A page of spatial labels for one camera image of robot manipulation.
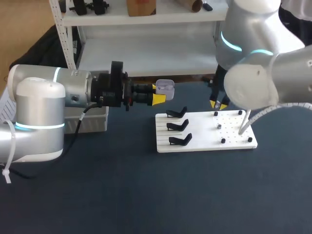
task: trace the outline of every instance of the black peg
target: black peg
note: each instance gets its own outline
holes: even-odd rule
[[[192,139],[192,133],[189,133],[185,139],[179,139],[176,137],[170,137],[169,142],[170,145],[181,145],[181,146],[187,146],[187,144],[191,141]]]

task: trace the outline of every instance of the white cable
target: white cable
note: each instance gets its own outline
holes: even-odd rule
[[[276,109],[283,108],[283,107],[294,107],[294,106],[303,107],[303,108],[307,108],[309,110],[312,110],[312,104],[310,104],[310,103],[297,103],[297,102],[295,102],[295,103],[285,103],[285,104],[280,104],[277,106],[271,106],[271,107],[268,107],[268,108],[264,109],[263,111],[259,112],[254,117],[252,117],[248,121],[248,123],[246,123],[244,125],[244,127],[241,127],[239,129],[238,134],[242,135],[250,125],[252,125],[254,122],[256,122],[258,119],[260,119],[262,116],[266,115],[267,113],[272,112]]]
[[[244,124],[246,123],[246,121],[248,120],[248,118],[249,118],[251,112],[252,112],[251,110],[248,110],[248,111],[246,112],[245,117],[244,117],[244,120],[243,120],[242,125],[240,126],[238,132],[240,132],[240,131],[242,130],[242,128],[243,128]]]
[[[2,171],[2,175],[4,175],[6,183],[10,184],[11,179],[9,176],[9,174],[10,174],[9,168],[10,168],[10,165],[12,163],[13,156],[14,156],[15,149],[16,149],[16,137],[15,137],[15,127],[14,127],[13,123],[10,120],[5,120],[4,122],[7,122],[9,124],[10,130],[11,130],[11,149],[10,149],[8,161],[5,165],[5,168]]]

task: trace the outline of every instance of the hole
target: hole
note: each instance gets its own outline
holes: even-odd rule
[[[79,98],[77,96],[72,96],[72,101],[79,101]]]

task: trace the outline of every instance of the black cable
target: black cable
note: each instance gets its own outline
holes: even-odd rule
[[[84,111],[83,113],[87,113],[90,109],[92,108],[101,108],[102,107],[102,104],[92,104],[90,106],[88,106]],[[10,168],[9,171],[23,179],[35,179],[39,176],[41,176],[42,174],[44,173],[47,173],[51,168],[53,168],[56,164],[58,164],[67,154],[68,152],[70,151],[70,149],[73,147],[76,139],[77,139],[77,136],[78,136],[78,132],[79,132],[79,128],[80,128],[80,125],[81,125],[81,120],[78,121],[78,124],[77,124],[77,127],[76,127],[76,131],[75,131],[75,134],[74,134],[74,137],[71,141],[71,143],[69,144],[69,146],[67,147],[67,149],[57,158],[55,159],[50,165],[48,165],[44,170],[42,170],[41,172],[39,172],[38,174],[36,175],[25,175],[15,169],[12,169]],[[4,169],[5,166],[4,165],[0,165],[0,168],[1,169]]]

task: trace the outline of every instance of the cardboard tube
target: cardboard tube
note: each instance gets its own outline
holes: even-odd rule
[[[203,7],[202,0],[176,0],[191,12],[198,12]]]

